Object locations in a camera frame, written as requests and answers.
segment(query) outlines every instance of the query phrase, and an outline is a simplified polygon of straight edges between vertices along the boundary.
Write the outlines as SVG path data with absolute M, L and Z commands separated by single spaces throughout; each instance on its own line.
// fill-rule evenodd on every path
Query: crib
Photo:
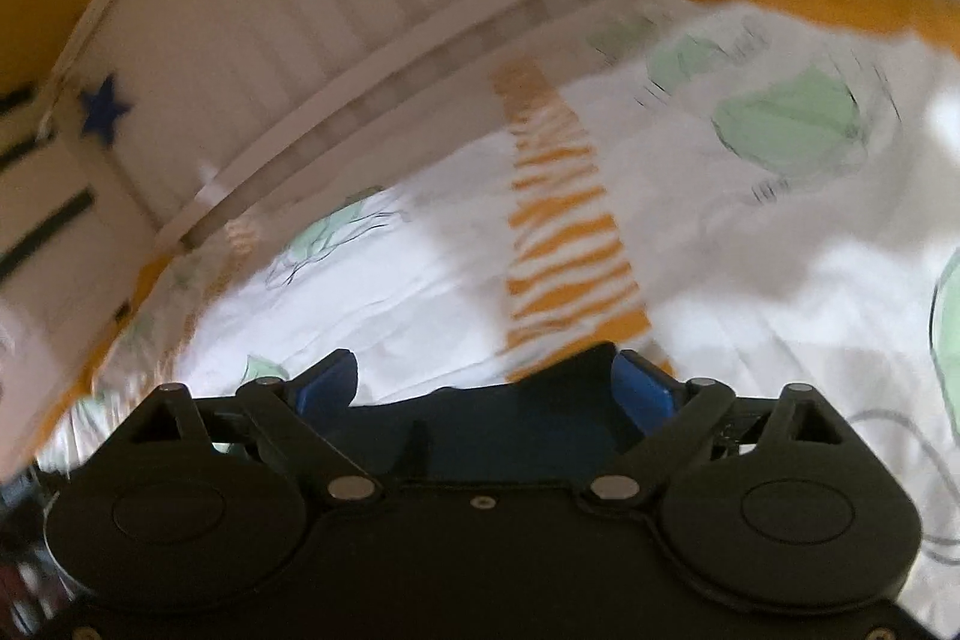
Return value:
M 29 461 L 141 268 L 251 211 L 324 215 L 483 137 L 486 116 L 421 119 L 621 1 L 92 0 L 16 121 L 56 134 L 0 170 L 0 191 L 30 194 L 2 249 L 32 236 L 0 279 L 0 472 Z M 131 110 L 104 149 L 80 136 L 77 95 L 112 73 Z

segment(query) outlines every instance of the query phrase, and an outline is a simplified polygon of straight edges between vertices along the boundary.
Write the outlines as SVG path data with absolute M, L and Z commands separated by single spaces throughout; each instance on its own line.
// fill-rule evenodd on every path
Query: bedsheet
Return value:
M 229 393 L 347 347 L 375 404 L 609 338 L 742 395 L 816 384 L 920 508 L 902 603 L 957 632 L 952 54 L 747 1 L 630 0 L 419 128 L 491 113 L 501 129 L 398 184 L 371 173 L 321 218 L 328 193 L 254 209 L 176 259 L 41 464 L 83 461 L 162 381 Z

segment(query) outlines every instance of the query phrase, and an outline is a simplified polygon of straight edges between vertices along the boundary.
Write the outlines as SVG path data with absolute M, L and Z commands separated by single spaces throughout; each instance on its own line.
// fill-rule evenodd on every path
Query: star sticker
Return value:
M 113 143 L 117 119 L 131 110 L 129 104 L 116 100 L 113 91 L 114 74 L 104 80 L 97 92 L 80 91 L 80 101 L 86 110 L 80 135 L 96 134 L 108 148 Z

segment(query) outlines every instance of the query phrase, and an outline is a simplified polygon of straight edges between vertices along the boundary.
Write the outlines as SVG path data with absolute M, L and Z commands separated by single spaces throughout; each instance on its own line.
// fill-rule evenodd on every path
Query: rivet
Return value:
M 330 480 L 326 485 L 326 490 L 334 499 L 361 501 L 370 499 L 376 493 L 376 483 L 363 475 L 344 475 Z
M 590 490 L 605 501 L 632 499 L 640 493 L 640 484 L 626 475 L 601 475 L 590 484 Z
M 496 499 L 488 496 L 476 496 L 470 500 L 470 506 L 478 510 L 493 510 L 496 507 Z

